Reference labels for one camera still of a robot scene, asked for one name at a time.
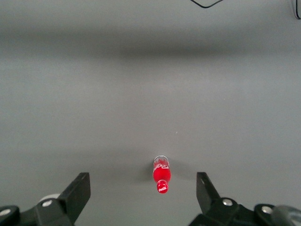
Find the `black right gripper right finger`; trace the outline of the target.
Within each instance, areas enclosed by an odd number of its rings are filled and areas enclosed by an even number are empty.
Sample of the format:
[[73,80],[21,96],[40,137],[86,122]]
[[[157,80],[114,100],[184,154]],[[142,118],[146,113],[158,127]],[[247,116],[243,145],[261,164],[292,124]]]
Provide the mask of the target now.
[[242,206],[230,198],[218,194],[205,172],[197,173],[196,196],[201,214],[191,226],[248,226],[250,218],[241,214]]

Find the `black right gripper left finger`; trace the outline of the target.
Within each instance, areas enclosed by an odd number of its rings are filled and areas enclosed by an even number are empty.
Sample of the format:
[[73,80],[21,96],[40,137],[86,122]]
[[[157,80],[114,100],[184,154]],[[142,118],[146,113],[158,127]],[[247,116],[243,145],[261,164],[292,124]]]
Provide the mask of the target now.
[[35,206],[38,226],[73,226],[91,195],[90,175],[79,175],[59,194],[45,198]]

